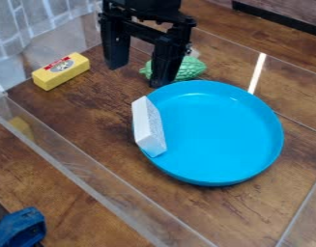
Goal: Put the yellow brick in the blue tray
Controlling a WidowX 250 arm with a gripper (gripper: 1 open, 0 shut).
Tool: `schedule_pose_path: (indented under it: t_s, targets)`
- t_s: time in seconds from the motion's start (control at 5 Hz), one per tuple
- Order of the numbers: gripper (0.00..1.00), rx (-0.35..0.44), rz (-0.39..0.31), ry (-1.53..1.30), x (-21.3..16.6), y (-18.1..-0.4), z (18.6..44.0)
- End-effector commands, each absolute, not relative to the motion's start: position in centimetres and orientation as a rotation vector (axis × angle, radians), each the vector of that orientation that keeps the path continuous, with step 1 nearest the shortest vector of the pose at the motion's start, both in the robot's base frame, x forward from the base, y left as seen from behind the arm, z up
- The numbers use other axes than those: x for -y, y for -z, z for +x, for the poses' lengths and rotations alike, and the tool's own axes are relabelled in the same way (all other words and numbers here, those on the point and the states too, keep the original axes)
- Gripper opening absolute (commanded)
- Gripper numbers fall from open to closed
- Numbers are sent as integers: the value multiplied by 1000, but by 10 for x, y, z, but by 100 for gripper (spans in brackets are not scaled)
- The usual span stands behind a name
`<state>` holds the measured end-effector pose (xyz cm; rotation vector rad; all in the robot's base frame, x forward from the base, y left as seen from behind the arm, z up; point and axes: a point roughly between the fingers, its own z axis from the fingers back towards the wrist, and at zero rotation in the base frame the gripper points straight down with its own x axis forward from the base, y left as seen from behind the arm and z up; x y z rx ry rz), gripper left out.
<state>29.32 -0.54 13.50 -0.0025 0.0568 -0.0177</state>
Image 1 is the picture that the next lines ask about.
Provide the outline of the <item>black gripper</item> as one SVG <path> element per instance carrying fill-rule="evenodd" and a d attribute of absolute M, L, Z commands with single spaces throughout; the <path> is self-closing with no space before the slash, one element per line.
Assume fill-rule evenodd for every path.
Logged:
<path fill-rule="evenodd" d="M 131 37 L 156 43 L 152 59 L 151 87 L 171 84 L 191 47 L 196 21 L 180 12 L 183 0 L 104 0 L 100 16 L 105 62 L 109 69 L 128 64 Z M 171 23 L 163 32 L 143 24 Z"/>

